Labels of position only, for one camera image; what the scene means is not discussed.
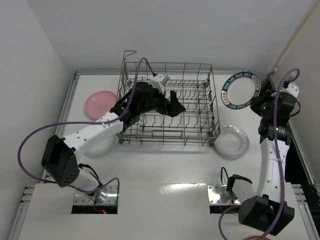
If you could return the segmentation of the white plate with green rim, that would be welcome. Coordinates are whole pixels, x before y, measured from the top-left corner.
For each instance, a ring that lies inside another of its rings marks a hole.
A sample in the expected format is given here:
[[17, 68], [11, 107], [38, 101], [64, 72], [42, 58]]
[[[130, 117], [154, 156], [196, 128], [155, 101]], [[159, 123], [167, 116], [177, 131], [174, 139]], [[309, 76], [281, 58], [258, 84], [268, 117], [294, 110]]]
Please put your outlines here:
[[251, 104], [251, 99], [261, 91], [261, 81], [250, 71], [230, 76], [221, 89], [222, 103], [231, 110], [241, 110]]

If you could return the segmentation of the white deep plate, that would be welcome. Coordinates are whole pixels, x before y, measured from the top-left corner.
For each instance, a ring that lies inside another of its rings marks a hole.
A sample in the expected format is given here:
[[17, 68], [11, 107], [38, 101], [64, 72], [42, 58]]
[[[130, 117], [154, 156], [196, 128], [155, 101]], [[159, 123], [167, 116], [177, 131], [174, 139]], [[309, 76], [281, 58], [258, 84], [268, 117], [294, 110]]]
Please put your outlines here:
[[215, 140], [214, 145], [222, 155], [229, 158], [239, 158], [248, 150], [247, 138], [230, 129], [221, 130], [221, 133]]

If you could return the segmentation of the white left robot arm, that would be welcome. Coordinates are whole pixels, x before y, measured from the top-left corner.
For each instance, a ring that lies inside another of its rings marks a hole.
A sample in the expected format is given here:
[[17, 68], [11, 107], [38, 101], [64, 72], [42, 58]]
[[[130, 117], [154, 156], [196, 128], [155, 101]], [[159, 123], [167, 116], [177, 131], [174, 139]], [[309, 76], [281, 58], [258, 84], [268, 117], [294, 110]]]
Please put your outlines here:
[[72, 134], [47, 141], [42, 166], [61, 187], [72, 187], [88, 195], [95, 195], [103, 184], [94, 172], [88, 172], [80, 162], [83, 155], [105, 139], [121, 133], [137, 123], [140, 116], [155, 111], [174, 118], [184, 112], [172, 90], [166, 98], [160, 82], [139, 81], [118, 100], [104, 116]]

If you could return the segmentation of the white plate under left arm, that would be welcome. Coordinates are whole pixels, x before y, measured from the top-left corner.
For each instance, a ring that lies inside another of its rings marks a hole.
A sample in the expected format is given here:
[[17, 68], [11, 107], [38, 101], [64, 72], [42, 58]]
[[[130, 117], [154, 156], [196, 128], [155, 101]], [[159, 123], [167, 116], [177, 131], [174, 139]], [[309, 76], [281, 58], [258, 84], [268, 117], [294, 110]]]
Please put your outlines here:
[[98, 159], [106, 156], [115, 146], [116, 137], [109, 137], [92, 147], [85, 153], [85, 156], [91, 159]]

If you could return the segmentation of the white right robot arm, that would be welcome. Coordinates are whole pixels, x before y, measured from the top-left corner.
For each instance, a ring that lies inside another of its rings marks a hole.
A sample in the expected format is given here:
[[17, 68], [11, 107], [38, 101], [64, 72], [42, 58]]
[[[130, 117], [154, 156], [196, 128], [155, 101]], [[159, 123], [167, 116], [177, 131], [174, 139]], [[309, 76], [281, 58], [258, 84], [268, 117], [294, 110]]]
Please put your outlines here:
[[278, 235], [295, 216], [295, 209], [285, 201], [286, 156], [292, 141], [288, 127], [297, 98], [298, 89], [283, 89], [279, 93], [268, 90], [251, 99], [251, 110], [261, 117], [261, 168], [257, 189], [244, 176], [233, 174], [228, 178], [226, 191], [240, 202], [240, 224]]

